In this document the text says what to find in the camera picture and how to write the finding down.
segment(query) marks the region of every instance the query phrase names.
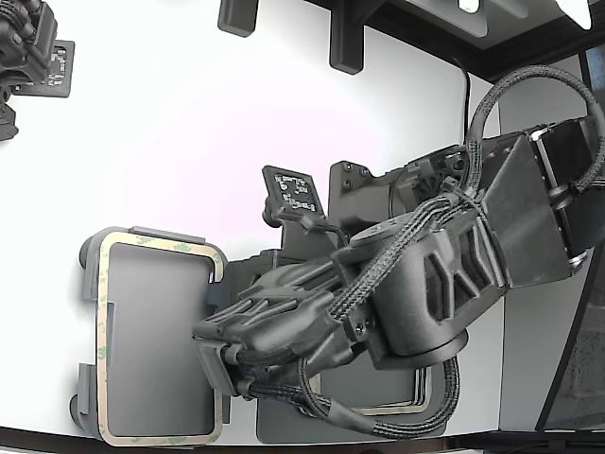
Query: white table surface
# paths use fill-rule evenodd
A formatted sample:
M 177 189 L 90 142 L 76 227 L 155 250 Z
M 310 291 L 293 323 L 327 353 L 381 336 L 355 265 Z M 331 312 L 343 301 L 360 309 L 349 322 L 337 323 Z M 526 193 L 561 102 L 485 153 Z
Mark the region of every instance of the white table surface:
M 279 245 L 260 216 L 263 165 L 314 175 L 327 207 L 332 163 L 381 174 L 459 141 L 457 68 L 368 29 L 353 78 L 327 64 L 324 9 L 264 0 L 242 40 L 217 30 L 218 4 L 52 1 L 59 37 L 77 42 L 72 96 L 12 98 L 21 133 L 0 145 L 0 427 L 83 435 L 68 402 L 95 360 L 89 235 L 142 225 L 244 258 Z M 488 89 L 475 79 L 472 105 Z M 502 332 L 502 303 L 471 326 L 446 434 L 497 428 Z M 219 443 L 257 444 L 254 421 L 235 400 Z

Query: black frame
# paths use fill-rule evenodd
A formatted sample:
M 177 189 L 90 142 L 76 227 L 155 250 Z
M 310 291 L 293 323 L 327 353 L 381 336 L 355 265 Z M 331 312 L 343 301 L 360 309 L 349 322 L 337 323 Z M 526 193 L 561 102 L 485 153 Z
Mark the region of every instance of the black frame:
M 330 64 L 349 74 L 363 69 L 363 26 L 370 26 L 442 60 L 459 61 L 470 73 L 496 82 L 528 64 L 549 64 L 605 43 L 605 2 L 590 6 L 592 29 L 567 16 L 482 50 L 385 0 L 305 0 L 332 14 Z M 256 25 L 258 0 L 221 0 L 218 26 L 249 36 Z

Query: robotic hand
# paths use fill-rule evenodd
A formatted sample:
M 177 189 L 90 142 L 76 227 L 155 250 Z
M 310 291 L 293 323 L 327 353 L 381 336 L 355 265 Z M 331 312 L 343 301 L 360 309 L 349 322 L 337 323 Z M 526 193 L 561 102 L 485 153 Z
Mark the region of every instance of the robotic hand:
M 498 98 L 537 77 L 574 88 L 591 117 L 482 139 Z M 212 295 L 222 310 L 195 325 L 211 385 L 384 438 L 440 427 L 458 402 L 466 327 L 510 288 L 571 276 L 605 237 L 604 160 L 605 117 L 591 92 L 559 69 L 532 66 L 493 86 L 465 146 L 378 178 L 334 165 L 329 218 L 310 177 L 265 167 L 263 218 L 283 228 L 282 248 L 231 263 Z M 309 377 L 365 350 L 377 370 L 442 364 L 439 410 L 390 424 L 313 392 Z
M 57 20 L 40 0 L 0 0 L 0 141 L 12 139 L 10 96 L 68 97 L 73 42 L 56 42 Z

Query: black bracket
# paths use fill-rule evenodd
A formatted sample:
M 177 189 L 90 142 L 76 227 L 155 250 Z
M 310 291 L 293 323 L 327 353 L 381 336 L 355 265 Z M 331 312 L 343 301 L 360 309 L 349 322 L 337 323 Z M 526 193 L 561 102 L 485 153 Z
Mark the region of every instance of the black bracket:
M 221 0 L 218 28 L 246 38 L 256 28 L 258 0 Z
M 335 0 L 330 33 L 330 65 L 347 74 L 363 69 L 364 25 L 387 0 Z M 218 28 L 248 37 L 256 29 L 258 0 L 221 0 Z
M 335 0 L 330 34 L 330 66 L 347 74 L 363 69 L 364 25 L 386 0 Z

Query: black plastic housing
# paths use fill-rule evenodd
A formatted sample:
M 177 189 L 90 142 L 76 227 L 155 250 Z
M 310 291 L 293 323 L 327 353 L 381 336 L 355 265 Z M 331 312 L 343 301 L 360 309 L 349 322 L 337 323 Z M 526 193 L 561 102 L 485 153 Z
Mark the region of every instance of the black plastic housing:
M 33 39 L 23 39 L 21 30 L 0 18 L 0 86 L 41 82 L 46 78 L 50 65 L 57 21 L 53 10 L 46 3 L 29 13 L 36 29 Z

